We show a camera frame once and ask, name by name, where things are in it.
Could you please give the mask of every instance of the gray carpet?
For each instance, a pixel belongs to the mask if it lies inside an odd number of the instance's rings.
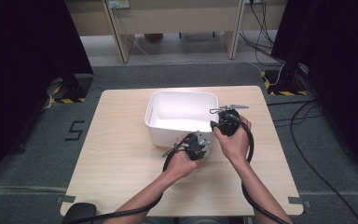
[[[94,67],[94,80],[85,103],[53,104],[40,114],[28,136],[26,151],[7,155],[0,164],[0,223],[60,223],[61,204],[103,90],[193,86],[257,85],[268,104],[307,101],[314,96],[272,96],[257,67],[248,63],[167,64]],[[290,119],[303,104],[270,105],[296,186],[305,202],[295,223],[358,223],[338,196],[305,163],[290,133]],[[358,214],[358,161],[349,156],[324,109],[304,108],[294,126],[296,140],[315,169],[337,189]],[[74,121],[77,137],[68,133]]]

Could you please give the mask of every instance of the table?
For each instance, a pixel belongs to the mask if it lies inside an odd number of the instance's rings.
[[[255,154],[252,166],[283,209],[300,215],[286,158],[262,91],[257,86],[137,89],[104,91],[66,192],[75,203],[94,203],[99,214],[111,213],[154,180],[162,170],[167,148],[155,147],[145,125],[145,111],[155,91],[200,91],[217,96],[220,105],[248,105],[239,110],[252,123]],[[71,203],[62,203],[64,215]],[[241,192],[241,180],[221,152],[211,153],[191,175],[164,192],[149,216],[251,216],[253,208]]]
[[[103,0],[112,23],[120,60],[130,57],[136,34],[224,32],[229,59],[234,58],[243,0],[130,0],[130,8],[110,9]]]

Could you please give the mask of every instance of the person's left arm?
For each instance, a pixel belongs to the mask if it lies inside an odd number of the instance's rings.
[[[116,210],[126,211],[135,208],[141,208],[154,202],[167,188],[174,184],[180,178],[189,175],[201,164],[201,161],[191,161],[184,151],[178,151],[171,158],[166,171],[161,173],[152,183],[142,189],[139,193],[129,199],[126,203]],[[107,219],[103,224],[134,224],[141,223],[148,211],[125,217],[116,217]]]

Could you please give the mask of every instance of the power outlet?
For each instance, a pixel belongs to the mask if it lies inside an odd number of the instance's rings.
[[[254,0],[254,4],[263,4],[266,3],[266,0]],[[246,5],[251,5],[251,0],[245,0]]]
[[[130,8],[129,0],[109,0],[109,6],[112,9]]]

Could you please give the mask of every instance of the white bin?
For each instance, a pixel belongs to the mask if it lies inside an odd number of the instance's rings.
[[[145,124],[158,147],[172,147],[177,138],[196,131],[212,141],[210,122],[217,122],[218,116],[209,111],[217,107],[217,97],[210,93],[156,91],[150,97]]]

